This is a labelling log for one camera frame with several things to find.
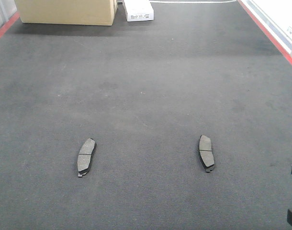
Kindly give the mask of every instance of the cable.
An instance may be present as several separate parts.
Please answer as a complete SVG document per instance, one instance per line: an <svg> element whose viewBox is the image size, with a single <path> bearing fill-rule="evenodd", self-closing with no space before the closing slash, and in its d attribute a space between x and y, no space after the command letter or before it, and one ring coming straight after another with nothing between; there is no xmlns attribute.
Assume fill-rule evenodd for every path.
<svg viewBox="0 0 292 230"><path fill-rule="evenodd" d="M237 0L227 0L227 1L160 1L160 0L150 0L151 3L174 3L174 4L219 4L219 3L231 3Z"/></svg>

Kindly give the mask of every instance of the white box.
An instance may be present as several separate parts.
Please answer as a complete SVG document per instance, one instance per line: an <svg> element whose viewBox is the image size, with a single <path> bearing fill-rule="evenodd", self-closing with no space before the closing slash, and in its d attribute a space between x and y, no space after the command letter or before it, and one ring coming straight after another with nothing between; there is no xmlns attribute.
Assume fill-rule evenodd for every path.
<svg viewBox="0 0 292 230"><path fill-rule="evenodd" d="M123 0L123 6L128 22L154 19L154 9L149 0Z"/></svg>

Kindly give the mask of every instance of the red floor edge strip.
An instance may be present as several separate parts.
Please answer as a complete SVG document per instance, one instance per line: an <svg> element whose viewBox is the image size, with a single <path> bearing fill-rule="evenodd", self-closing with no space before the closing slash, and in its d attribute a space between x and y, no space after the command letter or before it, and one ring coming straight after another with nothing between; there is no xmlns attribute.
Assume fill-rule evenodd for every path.
<svg viewBox="0 0 292 230"><path fill-rule="evenodd" d="M258 27L263 31L263 33L268 37L268 39L275 45L275 47L282 53L282 55L288 60L292 65L292 57L290 54L279 44L279 42L271 35L271 33L262 25L262 23L253 15L253 13L247 8L247 6L241 1L238 2L242 5L244 10L249 14L252 20L258 25Z"/></svg>
<svg viewBox="0 0 292 230"><path fill-rule="evenodd" d="M11 28L11 26L19 19L20 14L16 12L1 28L0 28L0 39L1 37Z"/></svg>

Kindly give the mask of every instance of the gray carpet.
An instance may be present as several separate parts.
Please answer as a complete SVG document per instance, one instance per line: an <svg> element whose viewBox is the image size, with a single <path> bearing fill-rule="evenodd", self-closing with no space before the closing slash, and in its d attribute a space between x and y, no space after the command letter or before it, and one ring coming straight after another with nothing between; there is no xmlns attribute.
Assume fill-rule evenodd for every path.
<svg viewBox="0 0 292 230"><path fill-rule="evenodd" d="M153 8L0 40L0 230L292 229L292 66L238 3Z"/></svg>

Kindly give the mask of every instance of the cardboard box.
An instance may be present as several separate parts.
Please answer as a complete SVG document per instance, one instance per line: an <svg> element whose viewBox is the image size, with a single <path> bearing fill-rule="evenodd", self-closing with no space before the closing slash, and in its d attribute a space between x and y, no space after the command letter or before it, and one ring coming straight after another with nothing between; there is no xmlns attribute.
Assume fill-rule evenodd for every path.
<svg viewBox="0 0 292 230"><path fill-rule="evenodd" d="M117 0L15 0L23 23L112 25Z"/></svg>
<svg viewBox="0 0 292 230"><path fill-rule="evenodd" d="M128 22L154 19L154 9L149 0L123 0L123 6Z"/></svg>

